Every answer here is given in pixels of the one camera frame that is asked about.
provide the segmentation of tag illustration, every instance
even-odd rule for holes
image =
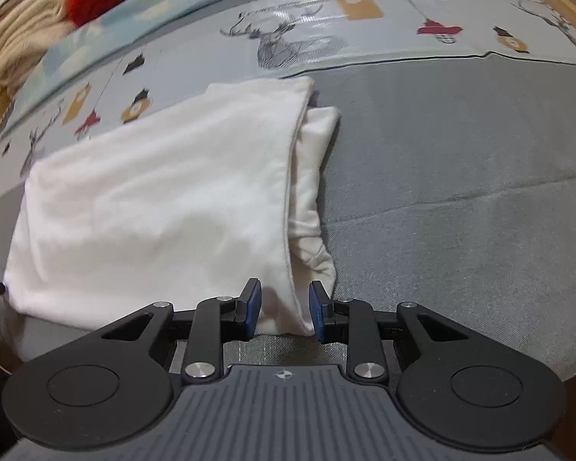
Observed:
[[[384,13],[373,0],[337,0],[349,21],[379,19]]]
[[[92,90],[92,87],[88,83],[81,90],[79,90],[77,92],[77,94],[75,95],[75,98],[71,102],[70,107],[68,108],[68,112],[66,113],[66,116],[64,116],[64,119],[62,121],[62,125],[68,123],[69,121],[72,121],[74,118],[77,117],[77,114],[79,114],[79,111],[81,110],[81,107],[83,107],[83,103],[85,102],[85,99],[87,98],[87,96],[89,95],[89,92],[91,92],[91,90]]]
[[[145,88],[142,89],[134,98],[132,104],[123,110],[120,116],[122,123],[126,124],[130,121],[134,121],[152,105],[152,101],[147,98],[147,94],[149,94],[149,90],[146,90]]]
[[[527,44],[525,42],[518,38],[514,38],[514,36],[502,27],[495,26],[493,27],[493,30],[497,33],[497,41],[502,45],[514,50],[515,52],[529,53],[529,49],[527,49]]]

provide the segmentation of beige blanket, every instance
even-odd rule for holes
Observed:
[[[17,90],[47,49],[74,29],[66,0],[24,0],[0,21],[0,85]]]

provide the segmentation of metal pivot bolt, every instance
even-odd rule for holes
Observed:
[[[208,362],[193,362],[185,367],[185,373],[191,378],[206,378],[215,372],[215,366]]]
[[[362,362],[354,366],[354,373],[361,378],[379,378],[384,374],[384,368],[375,362]]]

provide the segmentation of logo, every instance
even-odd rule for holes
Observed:
[[[289,380],[295,374],[292,371],[288,371],[288,369],[282,369],[280,372],[275,373],[275,376],[280,378],[282,381]]]

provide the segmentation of red hat illustration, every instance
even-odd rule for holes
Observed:
[[[419,27],[416,34],[458,34],[463,31],[461,26],[450,26],[446,27],[439,22],[427,19],[424,23],[424,27]]]

